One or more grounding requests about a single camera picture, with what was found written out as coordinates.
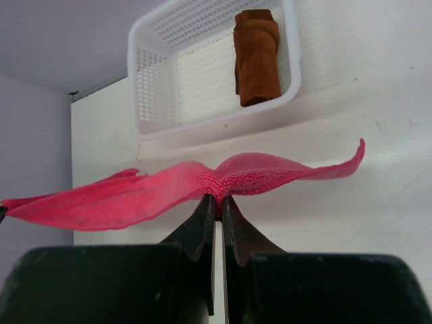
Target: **pink towel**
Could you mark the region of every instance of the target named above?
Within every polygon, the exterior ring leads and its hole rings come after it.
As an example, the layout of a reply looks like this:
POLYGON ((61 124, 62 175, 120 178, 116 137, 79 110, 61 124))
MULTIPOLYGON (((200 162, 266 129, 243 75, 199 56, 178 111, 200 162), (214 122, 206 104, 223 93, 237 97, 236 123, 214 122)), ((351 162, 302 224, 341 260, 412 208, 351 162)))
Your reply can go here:
POLYGON ((262 194, 294 180, 326 180, 350 176, 363 156, 365 142, 355 156, 329 167, 303 164, 261 153, 230 157, 218 168, 189 161, 154 175, 127 169, 81 188, 23 199, 7 199, 8 216, 69 230, 118 230, 153 219, 185 200, 212 194, 217 202, 229 195, 262 194))

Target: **basket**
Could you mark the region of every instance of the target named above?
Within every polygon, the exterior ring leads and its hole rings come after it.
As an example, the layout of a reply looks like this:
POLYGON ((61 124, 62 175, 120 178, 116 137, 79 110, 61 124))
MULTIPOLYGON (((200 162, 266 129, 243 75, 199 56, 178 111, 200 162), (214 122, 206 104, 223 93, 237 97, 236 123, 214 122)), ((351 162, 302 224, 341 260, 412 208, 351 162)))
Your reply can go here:
POLYGON ((130 106, 135 135, 148 140, 266 111, 300 88, 300 41, 294 0, 177 0, 140 18, 128 41, 130 106), (235 16, 267 8, 279 24, 282 96, 240 106, 234 78, 235 16))

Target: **microfiber cloth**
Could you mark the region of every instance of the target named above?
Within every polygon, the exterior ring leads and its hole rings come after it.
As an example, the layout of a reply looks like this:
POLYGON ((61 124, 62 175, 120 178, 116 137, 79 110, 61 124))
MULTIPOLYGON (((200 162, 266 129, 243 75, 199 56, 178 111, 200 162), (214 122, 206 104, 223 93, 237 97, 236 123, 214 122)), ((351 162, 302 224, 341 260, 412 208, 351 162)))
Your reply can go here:
POLYGON ((69 230, 118 230, 153 219, 185 200, 212 194, 218 204, 229 195, 262 194, 294 180, 327 180, 353 174, 363 156, 365 142, 345 163, 328 167, 303 164, 262 153, 242 153, 216 169, 183 162, 154 175, 136 175, 127 169, 83 186, 34 198, 7 199, 7 215, 69 230))
POLYGON ((247 107, 281 96, 277 73, 280 35, 270 10, 245 10, 236 16, 236 94, 247 107))

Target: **brown towel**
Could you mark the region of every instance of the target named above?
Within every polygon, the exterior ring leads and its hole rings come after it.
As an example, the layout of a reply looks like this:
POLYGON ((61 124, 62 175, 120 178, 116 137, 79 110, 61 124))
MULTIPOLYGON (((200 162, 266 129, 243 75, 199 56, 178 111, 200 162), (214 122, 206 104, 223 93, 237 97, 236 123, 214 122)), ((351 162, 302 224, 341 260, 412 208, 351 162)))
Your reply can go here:
POLYGON ((281 96, 276 60, 279 40, 270 10, 246 10, 236 16, 236 94, 242 107, 281 96))

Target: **perforated basket wall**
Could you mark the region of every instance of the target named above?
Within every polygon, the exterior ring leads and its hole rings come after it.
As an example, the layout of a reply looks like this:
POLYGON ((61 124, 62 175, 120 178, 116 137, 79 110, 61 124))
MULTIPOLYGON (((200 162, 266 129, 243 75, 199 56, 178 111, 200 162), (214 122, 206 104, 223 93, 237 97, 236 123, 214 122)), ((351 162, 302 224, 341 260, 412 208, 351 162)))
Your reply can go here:
MULTIPOLYGON (((242 109, 235 94, 234 17, 245 9, 268 8, 279 24, 279 77, 282 92, 287 92, 292 85, 286 32, 290 3, 179 0, 139 19, 130 31, 128 49, 136 135, 148 139, 172 134, 257 109, 242 109)), ((294 4, 291 9, 294 15, 294 4)), ((257 106, 270 109, 270 102, 257 106)))

